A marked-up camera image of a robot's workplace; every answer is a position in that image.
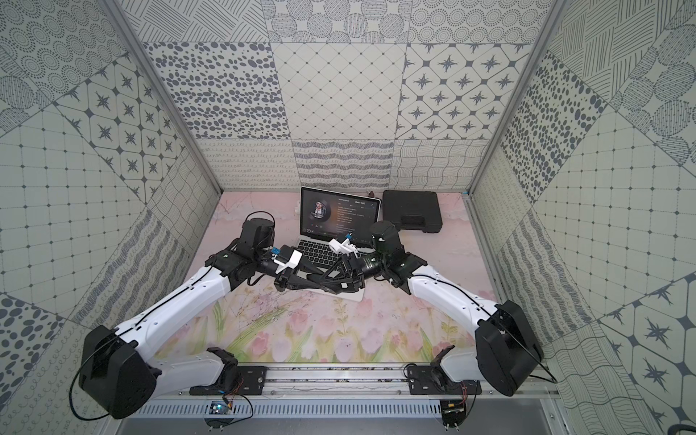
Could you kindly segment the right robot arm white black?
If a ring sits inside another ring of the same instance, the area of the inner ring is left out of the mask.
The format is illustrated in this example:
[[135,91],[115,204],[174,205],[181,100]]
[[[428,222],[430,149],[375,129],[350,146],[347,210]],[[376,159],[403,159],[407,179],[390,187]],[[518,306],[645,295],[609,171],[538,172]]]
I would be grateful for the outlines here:
[[512,301],[500,304],[456,285],[425,259],[408,252],[389,221],[371,225],[370,234],[371,254],[358,251],[351,239],[331,240],[329,246],[339,259],[327,270],[312,266],[308,280],[321,290],[340,294],[360,290],[367,279],[381,277],[438,308],[475,340],[472,352],[450,347],[436,356],[433,371],[439,382],[471,379],[467,365],[475,360],[488,384],[498,393],[513,396],[544,359],[523,309]]

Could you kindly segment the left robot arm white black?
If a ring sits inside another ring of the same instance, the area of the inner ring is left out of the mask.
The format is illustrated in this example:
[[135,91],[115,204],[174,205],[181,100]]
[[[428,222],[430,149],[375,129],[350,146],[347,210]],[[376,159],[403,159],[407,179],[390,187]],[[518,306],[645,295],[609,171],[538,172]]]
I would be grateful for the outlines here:
[[159,360],[156,355],[185,324],[253,276],[273,277],[281,290],[325,288],[310,278],[321,271],[301,252],[291,246],[274,248],[275,229],[272,220],[246,220],[239,237],[161,301],[114,328],[97,326],[90,331],[72,387],[80,387],[114,419],[136,413],[164,393],[237,392],[243,376],[233,353],[210,347],[178,360]]

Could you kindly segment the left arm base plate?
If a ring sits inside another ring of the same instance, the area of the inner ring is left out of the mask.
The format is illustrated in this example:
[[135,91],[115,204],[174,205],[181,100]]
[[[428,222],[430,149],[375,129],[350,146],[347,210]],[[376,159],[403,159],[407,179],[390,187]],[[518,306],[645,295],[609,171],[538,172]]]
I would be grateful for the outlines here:
[[266,382],[266,366],[230,366],[223,369],[212,385],[194,386],[188,390],[191,396],[212,396],[229,393],[259,396]]

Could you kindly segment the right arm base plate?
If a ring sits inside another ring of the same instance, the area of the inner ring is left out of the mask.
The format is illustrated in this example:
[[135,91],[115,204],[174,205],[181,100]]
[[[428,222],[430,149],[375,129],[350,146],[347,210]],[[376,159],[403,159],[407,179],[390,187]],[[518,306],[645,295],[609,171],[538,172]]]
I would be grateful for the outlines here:
[[479,381],[451,381],[442,370],[430,365],[410,362],[402,369],[411,395],[468,395],[481,394]]

